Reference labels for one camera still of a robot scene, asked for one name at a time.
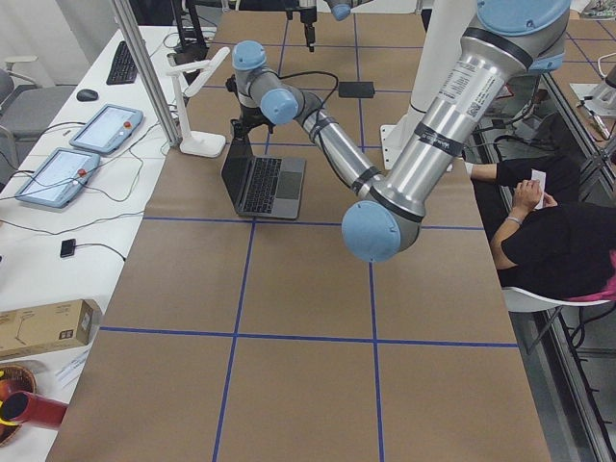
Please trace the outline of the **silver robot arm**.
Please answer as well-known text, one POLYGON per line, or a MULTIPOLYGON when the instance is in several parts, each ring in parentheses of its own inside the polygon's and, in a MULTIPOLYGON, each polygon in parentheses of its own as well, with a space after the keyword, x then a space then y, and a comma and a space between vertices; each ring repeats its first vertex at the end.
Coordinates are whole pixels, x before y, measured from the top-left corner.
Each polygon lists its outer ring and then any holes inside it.
POLYGON ((384 166, 375 167, 312 92, 286 85, 263 45, 232 51, 244 113, 268 124, 298 123, 357 195, 346 212, 346 247, 382 262, 412 245, 425 201, 486 110, 512 78, 562 64, 567 1, 435 1, 407 113, 381 129, 384 166))
MULTIPOLYGON (((348 17, 352 9, 363 4, 367 4, 367 1, 326 1, 327 7, 338 21, 348 17)), ((315 23, 318 21, 317 2, 315 0, 284 1, 284 12, 288 20, 293 19, 294 13, 299 14, 300 22, 303 24, 306 47, 310 52, 314 52, 316 46, 315 23)))

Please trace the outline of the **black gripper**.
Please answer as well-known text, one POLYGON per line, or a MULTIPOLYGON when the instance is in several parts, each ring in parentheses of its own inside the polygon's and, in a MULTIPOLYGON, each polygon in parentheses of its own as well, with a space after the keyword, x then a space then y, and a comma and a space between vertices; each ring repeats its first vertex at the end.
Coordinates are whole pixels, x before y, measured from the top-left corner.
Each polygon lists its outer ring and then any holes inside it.
POLYGON ((267 126, 270 134, 273 133, 274 124, 262 113, 260 108, 241 108, 240 116, 232 118, 231 135, 233 140, 247 141, 251 130, 267 126))
POLYGON ((299 13, 300 22, 304 25, 306 46, 310 52, 315 51, 316 36, 314 23, 318 20, 316 0, 286 0, 286 16, 293 19, 293 14, 299 13))

